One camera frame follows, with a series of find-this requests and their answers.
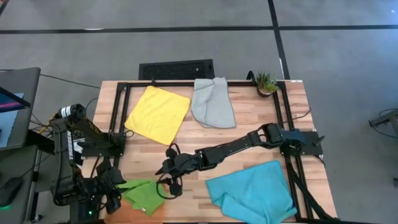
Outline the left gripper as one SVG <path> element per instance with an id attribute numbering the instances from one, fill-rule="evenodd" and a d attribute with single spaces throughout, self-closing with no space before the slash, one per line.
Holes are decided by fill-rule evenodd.
<path id="1" fill-rule="evenodd" d="M 107 214 L 113 214 L 121 207 L 120 193 L 115 185 L 125 184 L 122 173 L 115 167 L 110 167 L 105 170 L 106 179 L 95 179 L 94 187 L 91 192 L 93 198 L 100 198 L 105 196 L 108 201 L 106 202 Z"/>

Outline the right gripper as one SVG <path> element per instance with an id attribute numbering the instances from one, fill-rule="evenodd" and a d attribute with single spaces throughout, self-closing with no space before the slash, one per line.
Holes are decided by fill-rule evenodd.
<path id="1" fill-rule="evenodd" d="M 156 175 L 168 174 L 174 177 L 180 177 L 199 169 L 201 164 L 201 153 L 195 154 L 178 153 L 178 146 L 170 146 L 166 152 L 166 160 L 162 167 L 155 173 Z M 171 184 L 170 194 L 179 197 L 182 194 L 182 185 L 178 183 Z"/>

